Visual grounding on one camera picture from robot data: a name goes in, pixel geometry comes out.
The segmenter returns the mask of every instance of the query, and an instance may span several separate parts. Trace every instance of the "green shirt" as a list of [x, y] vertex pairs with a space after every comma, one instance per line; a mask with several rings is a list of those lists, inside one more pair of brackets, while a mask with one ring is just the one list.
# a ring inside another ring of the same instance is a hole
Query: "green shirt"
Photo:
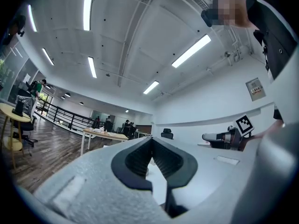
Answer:
[[37, 83], [35, 89], [31, 91], [31, 95], [36, 97], [36, 91], [41, 92], [41, 90], [42, 90], [42, 84]]

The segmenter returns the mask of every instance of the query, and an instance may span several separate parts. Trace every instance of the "desk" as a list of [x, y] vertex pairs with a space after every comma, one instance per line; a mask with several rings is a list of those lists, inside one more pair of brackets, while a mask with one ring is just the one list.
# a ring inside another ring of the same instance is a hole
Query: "desk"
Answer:
[[[5, 114], [5, 121], [4, 125], [2, 128], [2, 133], [1, 133], [1, 139], [0, 139], [0, 151], [2, 152], [2, 143], [4, 146], [8, 149], [11, 150], [11, 155], [13, 159], [13, 165], [15, 169], [15, 162], [14, 162], [14, 151], [20, 151], [22, 150], [23, 156], [24, 156], [24, 150], [23, 150], [23, 145], [22, 145], [22, 139], [21, 139], [21, 122], [30, 122], [31, 118], [23, 113], [23, 117], [16, 115], [12, 113], [12, 110], [14, 107], [1, 103], [0, 104], [0, 110]], [[10, 137], [5, 137], [3, 138], [6, 122], [8, 120], [8, 117], [11, 119], [11, 128], [10, 128]], [[14, 121], [18, 121], [18, 127], [19, 127], [19, 140], [13, 138], [13, 129], [14, 129]]]
[[81, 143], [81, 155], [83, 154], [83, 147], [84, 147], [84, 139], [85, 139], [85, 134], [89, 134], [89, 140], [88, 140], [88, 150], [89, 150], [89, 147], [90, 147], [90, 139], [91, 139], [91, 136], [94, 135], [94, 136], [98, 136], [98, 137], [102, 137], [102, 138], [105, 138], [105, 139], [110, 139], [110, 140], [120, 140], [120, 141], [127, 141], [128, 138], [123, 135], [123, 134], [119, 134], [119, 133], [114, 133], [115, 135], [112, 136], [112, 135], [108, 135], [105, 134], [105, 133], [98, 133], [98, 132], [94, 132], [94, 131], [91, 131], [88, 129], [84, 129], [83, 130], [83, 135], [82, 135], [82, 143]]
[[140, 131], [135, 131], [135, 136], [134, 136], [135, 139], [142, 138], [144, 136], [151, 136], [151, 134], [150, 133], [142, 133]]

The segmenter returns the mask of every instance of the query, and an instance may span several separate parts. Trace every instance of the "office chair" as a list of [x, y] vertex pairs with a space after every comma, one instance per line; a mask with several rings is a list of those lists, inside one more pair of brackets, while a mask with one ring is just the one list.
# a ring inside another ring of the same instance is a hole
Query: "office chair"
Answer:
[[[31, 94], [26, 92], [25, 90], [19, 89], [18, 91], [18, 96], [22, 96], [22, 100], [25, 101], [24, 102], [24, 107], [23, 107], [23, 112], [25, 114], [27, 114], [28, 116], [31, 115], [31, 110], [32, 110], [32, 105], [30, 105], [30, 102], [33, 102], [31, 99]], [[25, 140], [29, 145], [31, 145], [31, 147], [34, 147], [34, 143], [38, 142], [38, 140], [34, 140], [34, 139], [30, 139], [28, 135], [24, 135], [23, 132], [24, 131], [33, 131], [34, 130], [34, 122], [36, 120], [36, 116], [33, 116], [33, 119], [31, 120], [31, 122], [21, 122], [21, 138], [22, 140]], [[18, 128], [18, 121], [14, 121], [14, 127]], [[19, 138], [19, 133], [14, 132], [13, 134], [13, 138], [18, 139]]]
[[171, 129], [164, 129], [163, 133], [161, 133], [161, 137], [172, 140], [173, 139], [173, 133], [171, 132]]

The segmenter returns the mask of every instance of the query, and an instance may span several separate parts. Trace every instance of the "fluorescent light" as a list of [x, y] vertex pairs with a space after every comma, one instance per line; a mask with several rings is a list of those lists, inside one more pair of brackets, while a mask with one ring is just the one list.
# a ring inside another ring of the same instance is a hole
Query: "fluorescent light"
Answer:
[[83, 7], [83, 29], [85, 31], [90, 31], [91, 9], [92, 9], [92, 0], [84, 0], [84, 7]]
[[147, 88], [146, 91], [143, 92], [143, 93], [144, 93], [144, 94], [149, 93], [149, 92], [150, 92], [152, 89], [154, 89], [158, 84], [159, 84], [158, 81], [154, 81], [153, 84], [151, 84], [151, 85], [149, 86], [149, 88]]
[[[11, 47], [10, 47], [10, 49], [11, 49]], [[14, 51], [12, 49], [11, 49], [11, 51], [14, 53]], [[14, 55], [17, 56], [15, 53], [14, 53]]]
[[96, 77], [97, 77], [97, 74], [95, 73], [94, 63], [93, 63], [93, 58], [92, 58], [92, 57], [89, 57], [89, 58], [88, 58], [88, 62], [89, 62], [90, 70], [92, 71], [93, 78], [96, 78]]
[[17, 50], [17, 52], [19, 53], [19, 55], [22, 57], [22, 55], [20, 54], [19, 50], [15, 47], [15, 49]]
[[33, 29], [35, 32], [37, 32], [36, 24], [34, 23], [34, 20], [33, 20], [33, 15], [32, 15], [31, 5], [28, 5], [28, 13], [29, 13], [29, 17], [30, 17], [30, 21], [31, 21], [32, 29]]
[[47, 59], [50, 61], [51, 65], [54, 65], [54, 63], [53, 63], [52, 60], [50, 59], [48, 53], [46, 52], [46, 49], [45, 49], [45, 48], [43, 48], [43, 52], [44, 52], [44, 54], [46, 55]]
[[185, 62], [189, 57], [193, 56], [198, 50], [203, 48], [211, 41], [211, 38], [208, 35], [204, 35], [198, 42], [196, 42], [193, 46], [191, 46], [183, 55], [181, 55], [172, 66], [177, 68], [183, 62]]

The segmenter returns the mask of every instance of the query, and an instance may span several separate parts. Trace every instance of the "stool leg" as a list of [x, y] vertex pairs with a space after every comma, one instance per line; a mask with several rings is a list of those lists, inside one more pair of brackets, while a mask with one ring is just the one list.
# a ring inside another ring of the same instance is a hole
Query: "stool leg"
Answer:
[[21, 138], [21, 122], [18, 121], [18, 127], [19, 127], [19, 141], [22, 144], [22, 138]]
[[0, 152], [2, 152], [2, 139], [3, 139], [3, 135], [4, 135], [4, 130], [5, 130], [7, 119], [8, 119], [8, 116], [5, 117], [4, 125], [3, 125], [3, 128], [2, 128], [2, 132], [1, 132]]
[[14, 120], [11, 119], [11, 126], [10, 126], [10, 149], [11, 149], [11, 155], [12, 155], [12, 158], [13, 158], [13, 165], [14, 165], [14, 170], [15, 170], [13, 134], [14, 134]]

